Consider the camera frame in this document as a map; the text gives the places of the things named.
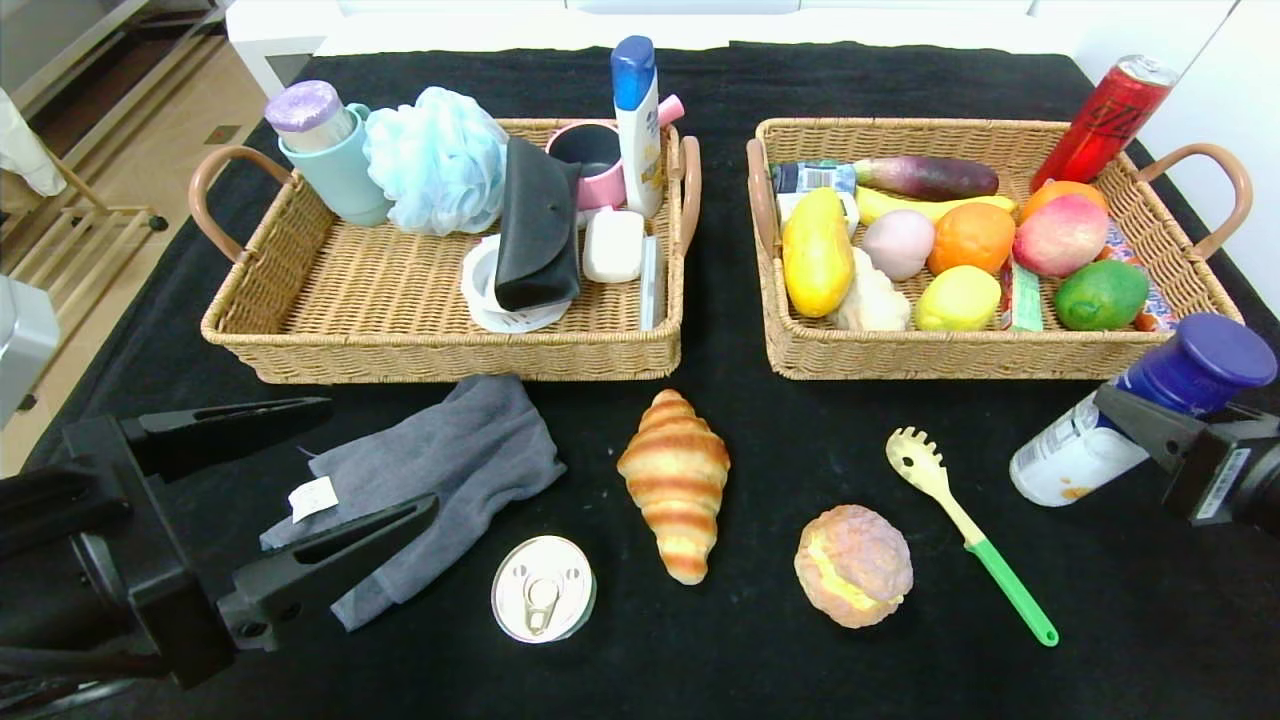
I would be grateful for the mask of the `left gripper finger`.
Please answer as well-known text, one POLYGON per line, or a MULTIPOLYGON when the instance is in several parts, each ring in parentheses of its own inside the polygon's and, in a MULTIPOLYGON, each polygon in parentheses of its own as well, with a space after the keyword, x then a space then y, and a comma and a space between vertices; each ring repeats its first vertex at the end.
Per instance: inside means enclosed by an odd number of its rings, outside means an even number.
POLYGON ((424 493, 266 553, 233 574, 218 611, 236 648, 276 651, 301 619, 325 614, 434 523, 439 498, 424 493))
POLYGON ((332 414, 329 398, 298 397, 151 413, 119 425, 145 475, 183 478, 279 445, 332 414))

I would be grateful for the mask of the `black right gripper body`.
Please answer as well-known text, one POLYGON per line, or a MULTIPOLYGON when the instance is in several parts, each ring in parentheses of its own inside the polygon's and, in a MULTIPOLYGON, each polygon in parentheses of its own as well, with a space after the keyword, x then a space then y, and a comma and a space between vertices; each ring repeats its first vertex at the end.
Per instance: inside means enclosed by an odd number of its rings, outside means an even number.
POLYGON ((1277 432, 1224 432, 1207 425, 1172 475, 1164 506, 1193 527, 1235 523, 1277 538, 1277 432))

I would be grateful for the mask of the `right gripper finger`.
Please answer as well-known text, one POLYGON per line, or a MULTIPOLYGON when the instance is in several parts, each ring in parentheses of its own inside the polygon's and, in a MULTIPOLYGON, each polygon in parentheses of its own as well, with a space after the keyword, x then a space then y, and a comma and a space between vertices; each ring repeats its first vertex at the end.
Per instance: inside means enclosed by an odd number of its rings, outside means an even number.
POLYGON ((1224 432, 1279 432, 1279 416, 1257 407, 1230 402, 1204 421, 1224 432))
POLYGON ((1117 386, 1103 384, 1094 404, 1117 430, 1139 445, 1169 475, 1176 475, 1206 421, 1183 415, 1117 386))

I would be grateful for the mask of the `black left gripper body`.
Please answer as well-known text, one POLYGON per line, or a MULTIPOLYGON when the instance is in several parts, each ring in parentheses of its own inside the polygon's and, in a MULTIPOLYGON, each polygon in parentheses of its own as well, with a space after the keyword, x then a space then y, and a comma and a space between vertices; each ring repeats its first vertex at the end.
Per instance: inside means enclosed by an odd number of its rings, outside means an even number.
POLYGON ((3 675, 168 676, 191 688, 234 643, 119 419, 63 432, 68 457, 3 480, 3 675))

